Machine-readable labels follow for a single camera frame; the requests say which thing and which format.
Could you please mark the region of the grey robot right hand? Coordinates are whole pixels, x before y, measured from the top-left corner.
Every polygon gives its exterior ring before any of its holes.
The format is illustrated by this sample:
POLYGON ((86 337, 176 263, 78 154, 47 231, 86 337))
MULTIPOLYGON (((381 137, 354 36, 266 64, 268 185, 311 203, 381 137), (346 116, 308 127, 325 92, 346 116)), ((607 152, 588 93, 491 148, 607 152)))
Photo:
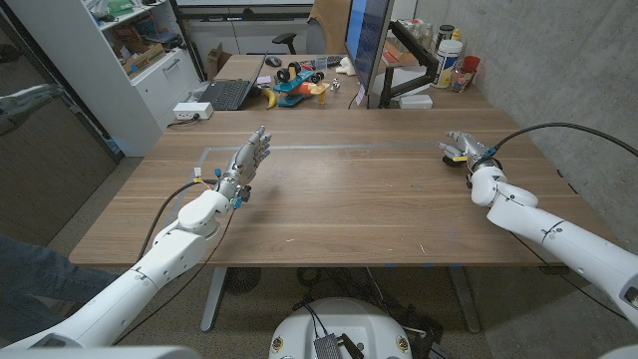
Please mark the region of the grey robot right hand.
POLYGON ((438 143, 438 147, 444 152, 443 162, 451 167, 460 167, 466 164, 469 171, 475 171, 483 167, 497 167, 502 169, 501 163, 488 156, 486 147, 474 136, 463 132, 447 132, 447 136, 456 141, 454 145, 438 143))

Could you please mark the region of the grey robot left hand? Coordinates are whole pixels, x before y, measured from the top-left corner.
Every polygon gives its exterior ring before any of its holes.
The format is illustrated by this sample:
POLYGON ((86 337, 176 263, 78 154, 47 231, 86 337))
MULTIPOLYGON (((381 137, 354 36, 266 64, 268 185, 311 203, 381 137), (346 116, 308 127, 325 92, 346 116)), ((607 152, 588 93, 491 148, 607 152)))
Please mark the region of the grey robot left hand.
POLYGON ((270 154, 270 140, 271 135, 260 126, 231 157, 216 190, 228 199, 236 197, 254 179, 259 165, 270 154))

